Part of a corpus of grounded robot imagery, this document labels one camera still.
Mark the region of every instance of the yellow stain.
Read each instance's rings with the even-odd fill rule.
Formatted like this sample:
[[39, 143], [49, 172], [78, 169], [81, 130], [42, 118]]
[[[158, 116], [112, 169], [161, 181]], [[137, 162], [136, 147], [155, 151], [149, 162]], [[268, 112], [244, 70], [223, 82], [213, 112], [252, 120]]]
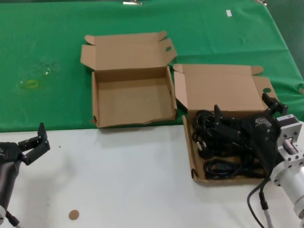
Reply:
[[38, 81], [37, 80], [29, 80], [29, 81], [26, 81], [26, 84], [25, 84], [25, 87], [27, 89], [35, 89], [38, 87]]

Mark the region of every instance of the black cable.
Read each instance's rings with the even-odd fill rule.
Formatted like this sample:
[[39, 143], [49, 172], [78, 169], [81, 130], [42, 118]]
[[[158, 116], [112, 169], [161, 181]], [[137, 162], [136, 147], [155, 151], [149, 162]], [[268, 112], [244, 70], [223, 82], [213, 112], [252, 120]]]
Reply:
[[267, 182], [260, 188], [260, 192], [263, 192], [264, 191], [264, 187], [265, 185], [270, 181], [270, 178], [267, 180]]
[[252, 207], [251, 207], [251, 205], [250, 205], [250, 198], [251, 198], [251, 196], [252, 196], [257, 190], [259, 190], [263, 185], [265, 185], [265, 184], [267, 183], [267, 181], [268, 181], [268, 179], [269, 179], [269, 177], [270, 177], [270, 174], [271, 174], [271, 173], [269, 173], [269, 174], [267, 175], [267, 177], [266, 177], [265, 179], [263, 179], [263, 181], [262, 181], [261, 183], [259, 183], [259, 184], [258, 184], [258, 185], [257, 185], [257, 186], [248, 194], [248, 196], [247, 196], [247, 205], [248, 205], [248, 207], [249, 207], [249, 210], [250, 210], [252, 216], [255, 218], [255, 220], [257, 221], [257, 223], [260, 225], [261, 228], [265, 228], [265, 227], [264, 227], [263, 224], [260, 222], [260, 220], [258, 220], [256, 214], [254, 213], [254, 211], [253, 211], [253, 209], [252, 209]]
[[[224, 124], [231, 122], [231, 120], [228, 121], [227, 119], [221, 119], [221, 121]], [[237, 128], [237, 123], [234, 120], [231, 127]], [[192, 139], [201, 146], [198, 154], [201, 158], [207, 160], [203, 165], [207, 179], [227, 179], [237, 175], [249, 178], [265, 177], [265, 173], [259, 172], [262, 167], [255, 162], [255, 157], [251, 148], [247, 146], [246, 139], [233, 140], [231, 137], [219, 132], [212, 112], [208, 110], [198, 111], [196, 118], [192, 121], [192, 127], [194, 129]], [[227, 158], [235, 156], [240, 157], [240, 163], [221, 159], [209, 160], [213, 157]]]
[[236, 175], [246, 176], [249, 178], [264, 178], [264, 173], [257, 172], [258, 170], [261, 170], [261, 168], [261, 165], [254, 161], [236, 163], [222, 159], [208, 160], [205, 161], [203, 165], [206, 178], [218, 180], [233, 178]]

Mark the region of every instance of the label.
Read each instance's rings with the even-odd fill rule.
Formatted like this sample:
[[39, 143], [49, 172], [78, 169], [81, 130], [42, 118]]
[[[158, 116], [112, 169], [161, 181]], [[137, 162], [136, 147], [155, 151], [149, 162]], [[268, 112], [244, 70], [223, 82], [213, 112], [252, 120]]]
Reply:
[[229, 9], [226, 10], [226, 13], [227, 13], [227, 16], [228, 16], [228, 17], [232, 17], [231, 10], [229, 10]]
[[294, 117], [293, 114], [289, 114], [289, 115], [284, 115], [284, 116], [278, 117], [277, 120], [282, 121], [282, 120], [287, 120], [287, 119], [290, 119], [290, 118], [293, 118], [293, 117]]
[[258, 118], [256, 119], [256, 126], [259, 126], [261, 124], [266, 124], [266, 119], [265, 118]]

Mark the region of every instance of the box flap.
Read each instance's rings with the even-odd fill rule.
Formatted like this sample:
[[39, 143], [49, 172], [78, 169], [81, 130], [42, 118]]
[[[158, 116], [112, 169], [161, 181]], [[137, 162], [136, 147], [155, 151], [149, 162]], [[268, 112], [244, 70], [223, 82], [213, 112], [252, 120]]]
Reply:
[[189, 110], [259, 111], [259, 98], [253, 74], [260, 66], [175, 64], [173, 66], [176, 98]]
[[[263, 93], [268, 93], [270, 97], [276, 98], [279, 100], [276, 96], [275, 90], [271, 85], [271, 82], [268, 77], [261, 77], [261, 76], [253, 76], [253, 80], [256, 84], [257, 92], [262, 100]], [[263, 106], [265, 109], [268, 108], [268, 106], [263, 102]]]
[[90, 36], [82, 46], [81, 63], [94, 70], [164, 67], [176, 57], [166, 31]]

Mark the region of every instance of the cardboard box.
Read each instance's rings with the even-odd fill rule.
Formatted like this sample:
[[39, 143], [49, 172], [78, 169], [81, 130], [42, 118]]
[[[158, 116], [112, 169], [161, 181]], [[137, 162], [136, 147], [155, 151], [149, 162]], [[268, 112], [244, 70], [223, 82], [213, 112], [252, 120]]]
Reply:
[[[262, 101], [263, 90], [271, 90], [270, 97], [276, 97], [275, 91], [266, 77], [254, 76], [263, 71], [261, 66], [237, 65], [182, 65], [175, 64], [174, 84], [176, 98], [188, 109], [188, 117], [183, 116], [183, 124], [191, 176], [196, 182], [248, 181], [249, 178], [237, 176], [233, 179], [208, 180], [205, 178], [203, 163], [198, 154], [196, 142], [192, 140], [192, 120], [198, 110], [214, 111], [218, 105], [226, 116], [245, 117], [264, 111], [267, 106]], [[239, 162], [238, 157], [228, 158]]]
[[165, 31], [85, 36], [81, 63], [92, 73], [97, 127], [147, 124], [176, 118], [174, 86], [167, 66], [176, 51]]

